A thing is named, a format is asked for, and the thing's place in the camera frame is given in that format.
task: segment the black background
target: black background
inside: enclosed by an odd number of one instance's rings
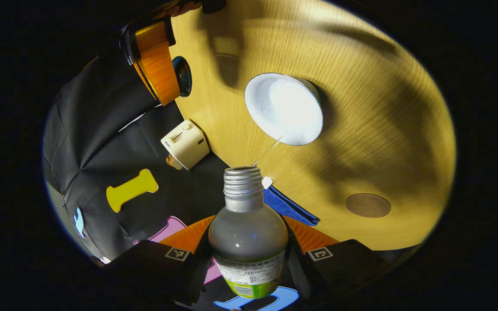
[[[95,269],[61,231],[40,144],[59,87],[147,3],[0,2],[0,308],[140,308],[134,289]],[[450,107],[459,153],[448,212],[423,248],[332,309],[498,306],[498,2],[339,3],[425,65]]]

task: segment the hand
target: hand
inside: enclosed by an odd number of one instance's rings
[[[190,2],[187,2],[186,4],[184,4],[181,8],[180,8],[180,6],[173,6],[172,8],[169,8],[168,10],[166,10],[164,12],[160,12],[153,19],[158,19],[158,18],[167,16],[167,15],[170,15],[172,17],[179,16],[179,15],[182,15],[184,13],[189,12],[190,10],[197,10],[198,8],[201,7],[201,5],[202,5],[202,2],[195,3],[195,2],[190,1]]]

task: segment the finger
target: finger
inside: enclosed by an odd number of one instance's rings
[[[168,10],[168,15],[170,16],[176,16],[176,14],[178,13],[178,10],[180,10],[180,6],[173,6],[172,8],[170,8],[170,10]]]
[[[180,10],[178,10],[176,15],[174,15],[174,16],[179,16],[179,15],[182,15],[184,13],[189,12],[190,10],[193,10],[193,6],[195,6],[194,2],[192,2],[192,1],[187,2],[186,4],[184,4],[184,6],[182,6],[182,8],[180,8]]]
[[[167,11],[160,12],[159,14],[155,15],[155,17],[153,17],[153,20],[160,19],[161,17],[164,17],[166,14],[167,14]]]

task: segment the light blue object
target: light blue object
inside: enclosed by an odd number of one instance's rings
[[[276,301],[264,308],[259,309],[259,311],[280,311],[283,308],[294,303],[299,298],[299,293],[293,288],[278,286],[278,288],[273,293],[271,293],[271,296],[276,297]],[[241,307],[250,303],[251,301],[254,301],[254,299],[237,296],[234,299],[230,299],[226,302],[215,301],[215,305],[227,310],[241,310]]]
[[[79,207],[77,207],[77,215],[74,215],[74,225],[80,234],[81,238],[85,238],[83,235],[83,217],[82,217],[82,212],[80,211]]]
[[[292,217],[308,226],[316,226],[320,221],[318,217],[309,213],[294,201],[291,201],[273,186],[268,187],[268,189],[263,191],[263,194],[265,195],[265,204],[280,215]]]

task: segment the yellow dog bone shape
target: yellow dog bone shape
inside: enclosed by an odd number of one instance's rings
[[[146,192],[156,192],[159,185],[156,184],[153,175],[148,169],[142,169],[140,175],[131,181],[127,181],[118,187],[107,187],[107,201],[111,205],[111,209],[118,213],[122,205],[127,201]]]

